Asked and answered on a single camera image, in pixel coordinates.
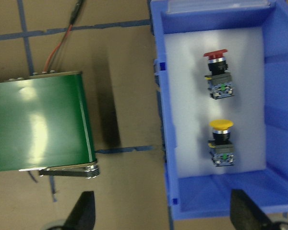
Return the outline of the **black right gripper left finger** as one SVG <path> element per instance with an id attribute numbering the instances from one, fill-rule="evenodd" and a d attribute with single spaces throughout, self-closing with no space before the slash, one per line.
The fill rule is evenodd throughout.
<path id="1" fill-rule="evenodd" d="M 62 224 L 48 224 L 43 230 L 93 230 L 95 224 L 95 193 L 94 191 L 84 191 Z"/>

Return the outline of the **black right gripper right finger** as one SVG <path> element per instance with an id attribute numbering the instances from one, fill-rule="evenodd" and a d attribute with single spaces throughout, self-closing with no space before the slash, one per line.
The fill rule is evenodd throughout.
<path id="1" fill-rule="evenodd" d="M 231 190 L 230 221 L 236 230 L 288 230 L 288 220 L 271 220 L 241 189 Z"/>

